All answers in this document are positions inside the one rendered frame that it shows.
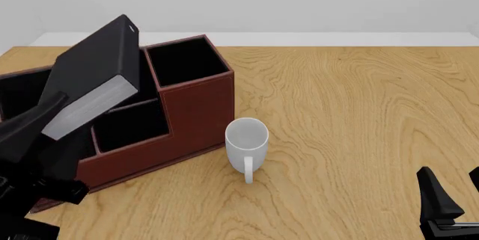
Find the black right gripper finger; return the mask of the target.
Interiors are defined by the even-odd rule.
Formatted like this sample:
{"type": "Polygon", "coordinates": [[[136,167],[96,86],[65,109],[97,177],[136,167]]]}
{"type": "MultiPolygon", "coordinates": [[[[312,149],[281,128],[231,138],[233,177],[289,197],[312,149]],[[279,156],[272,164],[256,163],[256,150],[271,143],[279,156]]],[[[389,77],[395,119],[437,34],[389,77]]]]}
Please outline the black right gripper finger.
{"type": "Polygon", "coordinates": [[[421,195],[420,221],[453,220],[465,214],[429,167],[421,167],[416,176],[421,195]]]}
{"type": "Polygon", "coordinates": [[[469,172],[469,177],[479,192],[479,167],[476,167],[474,170],[469,172]]]}

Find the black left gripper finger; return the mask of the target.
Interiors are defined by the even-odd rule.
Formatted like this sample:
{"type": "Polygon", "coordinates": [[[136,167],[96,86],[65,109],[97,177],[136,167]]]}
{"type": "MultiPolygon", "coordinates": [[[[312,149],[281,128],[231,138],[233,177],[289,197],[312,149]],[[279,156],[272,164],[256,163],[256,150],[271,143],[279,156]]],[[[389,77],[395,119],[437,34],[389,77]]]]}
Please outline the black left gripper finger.
{"type": "Polygon", "coordinates": [[[80,136],[64,136],[58,141],[38,136],[24,161],[41,176],[70,181],[76,178],[79,159],[80,136]]]}
{"type": "Polygon", "coordinates": [[[57,92],[23,114],[0,123],[0,161],[19,163],[67,100],[67,94],[57,92]]]}

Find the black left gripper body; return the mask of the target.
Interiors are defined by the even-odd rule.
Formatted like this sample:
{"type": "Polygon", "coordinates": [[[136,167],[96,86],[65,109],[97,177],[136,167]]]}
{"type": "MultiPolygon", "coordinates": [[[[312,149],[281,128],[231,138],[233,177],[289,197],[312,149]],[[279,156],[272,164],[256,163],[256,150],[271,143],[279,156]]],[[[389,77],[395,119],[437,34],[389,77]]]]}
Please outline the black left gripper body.
{"type": "Polygon", "coordinates": [[[40,199],[79,204],[88,192],[82,181],[53,179],[30,167],[0,161],[0,214],[25,217],[40,199]]]}

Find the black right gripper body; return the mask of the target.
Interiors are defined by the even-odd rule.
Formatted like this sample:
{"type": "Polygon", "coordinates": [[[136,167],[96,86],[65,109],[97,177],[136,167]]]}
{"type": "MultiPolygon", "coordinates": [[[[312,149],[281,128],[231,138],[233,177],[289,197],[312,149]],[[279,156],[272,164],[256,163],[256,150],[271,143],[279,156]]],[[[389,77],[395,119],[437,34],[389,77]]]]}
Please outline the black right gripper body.
{"type": "Polygon", "coordinates": [[[420,219],[425,240],[479,240],[479,222],[420,219]]]}

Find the black hardcover book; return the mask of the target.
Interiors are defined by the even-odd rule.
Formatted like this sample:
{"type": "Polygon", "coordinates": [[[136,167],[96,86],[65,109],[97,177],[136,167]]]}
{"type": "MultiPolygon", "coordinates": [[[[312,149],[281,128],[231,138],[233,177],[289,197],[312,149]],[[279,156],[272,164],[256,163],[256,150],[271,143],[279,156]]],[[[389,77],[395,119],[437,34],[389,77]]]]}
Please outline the black hardcover book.
{"type": "Polygon", "coordinates": [[[120,15],[56,58],[40,100],[57,92],[68,100],[42,133],[57,141],[139,89],[138,29],[120,15]]]}

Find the red-brown desk caddy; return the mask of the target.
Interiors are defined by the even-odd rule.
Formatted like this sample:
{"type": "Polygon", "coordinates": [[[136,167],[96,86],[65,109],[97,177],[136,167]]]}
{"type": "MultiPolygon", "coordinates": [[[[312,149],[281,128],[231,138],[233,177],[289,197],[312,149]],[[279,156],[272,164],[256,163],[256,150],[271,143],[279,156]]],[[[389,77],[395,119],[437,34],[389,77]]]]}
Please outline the red-brown desk caddy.
{"type": "MultiPolygon", "coordinates": [[[[205,35],[138,48],[139,92],[81,126],[89,192],[220,147],[234,119],[234,72],[205,35]]],[[[0,123],[43,102],[53,65],[0,76],[0,123]]]]}

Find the white ceramic mug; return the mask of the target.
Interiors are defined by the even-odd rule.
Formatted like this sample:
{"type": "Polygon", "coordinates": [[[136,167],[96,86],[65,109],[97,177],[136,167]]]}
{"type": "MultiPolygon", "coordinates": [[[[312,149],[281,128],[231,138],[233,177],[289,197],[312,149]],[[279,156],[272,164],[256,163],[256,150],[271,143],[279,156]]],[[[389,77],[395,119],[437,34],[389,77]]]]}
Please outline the white ceramic mug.
{"type": "Polygon", "coordinates": [[[225,148],[231,166],[242,173],[245,183],[253,183],[253,173],[263,165],[269,130],[256,118],[237,118],[225,130],[225,148]]]}

